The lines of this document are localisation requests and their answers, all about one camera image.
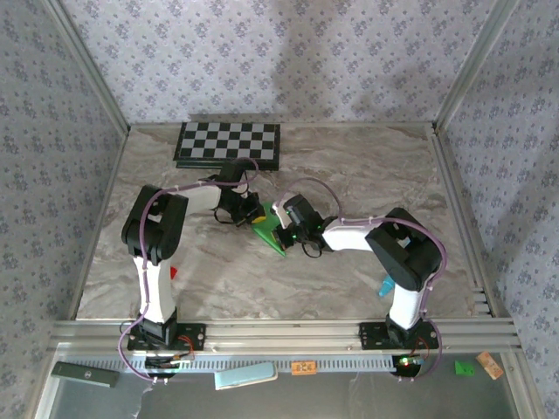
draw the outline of checkered board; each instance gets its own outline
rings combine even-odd
[[[219,168],[224,161],[251,157],[263,170],[278,170],[279,137],[279,124],[184,122],[174,160],[178,168]]]

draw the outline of patterned wallpaper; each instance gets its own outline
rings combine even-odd
[[[522,0],[448,130],[489,272],[559,418],[559,3]]]
[[[63,3],[137,123],[434,120],[494,0]]]
[[[0,417],[21,417],[120,139],[39,0],[0,2]]]

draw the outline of gray marble table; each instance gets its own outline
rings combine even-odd
[[[86,279],[79,319],[134,317],[140,290],[121,229],[141,187],[187,184],[215,170],[177,169],[172,161],[180,126],[133,128],[128,138],[100,239]],[[473,297],[459,237],[445,200],[428,140],[388,127],[281,127],[280,171],[251,185],[273,201],[302,176],[327,182],[348,217],[383,215],[405,207],[435,232],[449,252],[444,277],[431,295],[434,317],[473,315]],[[323,216],[335,202],[320,185],[301,183],[302,193]],[[385,272],[370,252],[344,251],[322,258],[300,247],[286,258],[248,226],[216,223],[210,211],[186,219],[172,260],[179,316],[183,319],[381,318],[391,295],[377,292]]]

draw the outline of green triangle block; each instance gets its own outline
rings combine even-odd
[[[472,375],[475,374],[475,371],[473,370],[473,365],[470,362],[460,362],[460,361],[454,362],[454,372],[456,373],[456,375],[466,375],[468,377],[471,377]]]
[[[272,232],[275,228],[281,224],[278,216],[275,216],[270,212],[272,203],[262,203],[264,211],[266,212],[266,220],[261,223],[251,224],[252,231],[258,234],[266,243],[270,244],[281,256],[285,256],[286,253],[281,249],[281,246],[276,239],[273,237]]]

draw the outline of orange label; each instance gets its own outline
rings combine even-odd
[[[291,363],[292,375],[316,374],[316,361],[294,361]]]
[[[495,362],[493,356],[491,356],[488,352],[482,352],[481,354],[476,356],[476,359],[481,364],[483,369],[485,369],[489,376],[491,376],[491,378],[493,378],[494,380],[497,380],[504,374],[502,368],[499,367],[499,364]]]

